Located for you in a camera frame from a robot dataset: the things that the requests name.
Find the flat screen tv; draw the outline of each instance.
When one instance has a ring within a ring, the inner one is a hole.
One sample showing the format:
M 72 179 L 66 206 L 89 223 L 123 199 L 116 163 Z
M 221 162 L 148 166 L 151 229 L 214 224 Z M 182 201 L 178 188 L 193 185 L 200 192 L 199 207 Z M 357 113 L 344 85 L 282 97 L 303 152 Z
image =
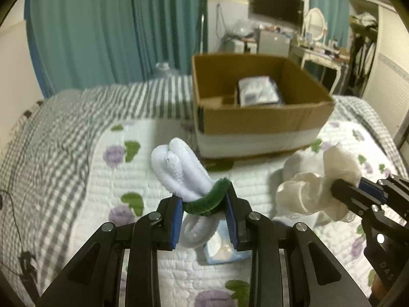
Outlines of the flat screen tv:
M 304 1 L 302 0 L 254 0 L 253 12 L 302 26 Z

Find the cardboard box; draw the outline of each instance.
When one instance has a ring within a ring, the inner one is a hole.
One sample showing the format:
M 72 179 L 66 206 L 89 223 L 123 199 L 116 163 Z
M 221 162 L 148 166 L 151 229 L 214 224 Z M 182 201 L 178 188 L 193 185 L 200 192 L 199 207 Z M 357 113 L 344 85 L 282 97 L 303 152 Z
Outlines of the cardboard box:
M 194 119 L 205 158 L 288 151 L 313 142 L 334 109 L 328 91 L 287 58 L 209 54 L 193 57 Z M 285 105 L 240 107 L 238 80 L 268 75 Z

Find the silver bolt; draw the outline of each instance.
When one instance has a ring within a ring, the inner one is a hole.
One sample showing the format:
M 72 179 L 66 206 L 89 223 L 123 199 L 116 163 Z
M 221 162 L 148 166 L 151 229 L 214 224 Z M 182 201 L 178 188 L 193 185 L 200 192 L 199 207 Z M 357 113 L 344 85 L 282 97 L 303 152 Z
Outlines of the silver bolt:
M 304 223 L 297 223 L 295 224 L 295 227 L 298 231 L 301 231 L 301 232 L 305 232 L 306 230 L 308 230 L 308 226 Z
M 149 219 L 151 219 L 153 221 L 156 221 L 156 220 L 160 219 L 161 215 L 160 215 L 159 212 L 153 211 L 148 215 L 148 217 L 149 217 Z
M 253 211 L 249 213 L 249 218 L 257 221 L 261 218 L 261 215 L 258 212 Z
M 113 228 L 114 228 L 114 224 L 112 224 L 112 223 L 104 223 L 104 224 L 102 224 L 102 226 L 101 226 L 101 229 L 102 229 L 104 232 L 112 231 Z

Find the checkered bedspread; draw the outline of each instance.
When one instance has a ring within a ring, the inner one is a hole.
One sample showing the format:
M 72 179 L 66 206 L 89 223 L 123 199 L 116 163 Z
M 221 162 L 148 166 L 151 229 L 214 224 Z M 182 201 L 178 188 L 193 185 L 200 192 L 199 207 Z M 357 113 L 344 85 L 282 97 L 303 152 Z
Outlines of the checkered bedspread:
M 21 273 L 21 249 L 36 255 L 41 292 L 63 267 L 72 224 L 87 187 L 89 161 L 101 133 L 122 119 L 192 119 L 191 77 L 153 80 L 132 85 L 70 90 L 48 100 L 26 122 L 0 162 L 0 188 L 11 194 L 19 241 L 8 197 L 0 211 L 3 262 Z M 363 100 L 335 97 L 331 120 L 360 123 L 394 163 L 406 169 L 391 136 Z M 0 266 L 17 294 L 29 304 L 16 274 Z

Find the teal curtain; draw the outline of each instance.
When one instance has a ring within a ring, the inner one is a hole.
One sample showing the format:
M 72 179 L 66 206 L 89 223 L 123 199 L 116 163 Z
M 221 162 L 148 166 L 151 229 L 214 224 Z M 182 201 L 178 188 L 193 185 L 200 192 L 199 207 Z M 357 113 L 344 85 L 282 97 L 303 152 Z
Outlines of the teal curtain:
M 327 40 L 336 38 L 340 47 L 348 40 L 349 0 L 310 0 L 310 8 L 320 8 L 328 22 Z
M 30 53 L 44 95 L 144 81 L 157 62 L 190 73 L 206 1 L 28 0 Z

